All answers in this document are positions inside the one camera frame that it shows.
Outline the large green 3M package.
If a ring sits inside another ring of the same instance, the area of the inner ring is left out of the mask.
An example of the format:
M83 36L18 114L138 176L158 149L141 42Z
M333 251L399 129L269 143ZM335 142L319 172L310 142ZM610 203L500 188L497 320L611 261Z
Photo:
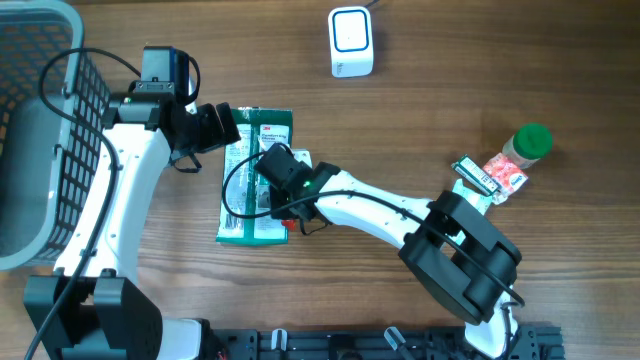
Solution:
M271 246L288 242L288 230L269 216L241 219L237 214L255 214L270 209L268 182L254 172L246 158L268 150L275 143L289 145L293 135L293 112L289 109L241 107L232 111L240 140L228 145L224 154L223 183L226 199L220 207L218 243L239 246Z

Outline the yogurt bottle red label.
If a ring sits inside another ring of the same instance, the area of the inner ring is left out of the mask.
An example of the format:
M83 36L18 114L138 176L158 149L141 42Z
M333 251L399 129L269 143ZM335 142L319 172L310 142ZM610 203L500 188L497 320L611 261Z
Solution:
M501 153L520 169L526 169L546 157L552 147L550 130L542 124L529 123L504 144Z

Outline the red chocolate bar packet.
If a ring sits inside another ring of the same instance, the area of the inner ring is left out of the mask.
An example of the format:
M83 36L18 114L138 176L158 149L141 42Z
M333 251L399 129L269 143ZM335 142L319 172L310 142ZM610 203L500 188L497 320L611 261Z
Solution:
M282 220L281 224L289 231L296 229L296 222L294 220Z

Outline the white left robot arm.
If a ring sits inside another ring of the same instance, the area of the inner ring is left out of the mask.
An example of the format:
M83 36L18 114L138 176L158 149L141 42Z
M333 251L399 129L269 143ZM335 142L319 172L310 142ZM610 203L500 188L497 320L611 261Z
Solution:
M31 277L23 303L33 347L53 359L215 359L224 347L203 319L164 317L138 288L140 240L162 171L240 138L225 103L198 105L196 60L147 47L128 91L111 95L94 130L96 173L52 274Z

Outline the red yogurt label sleeve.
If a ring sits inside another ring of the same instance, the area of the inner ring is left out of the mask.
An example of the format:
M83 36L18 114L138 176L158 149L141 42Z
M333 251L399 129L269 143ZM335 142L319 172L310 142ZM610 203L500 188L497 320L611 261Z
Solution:
M483 170L499 185L499 190L493 195L494 205L504 203L528 180L528 176L502 153L491 158Z

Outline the light teal snack pouch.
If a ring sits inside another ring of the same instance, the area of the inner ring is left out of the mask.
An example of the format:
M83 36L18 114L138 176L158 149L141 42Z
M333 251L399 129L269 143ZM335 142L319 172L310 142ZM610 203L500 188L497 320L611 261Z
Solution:
M462 179L457 179L455 181L452 192L462 196L482 215L485 215L489 207L492 205L491 197L481 195L474 190L466 187L463 184Z

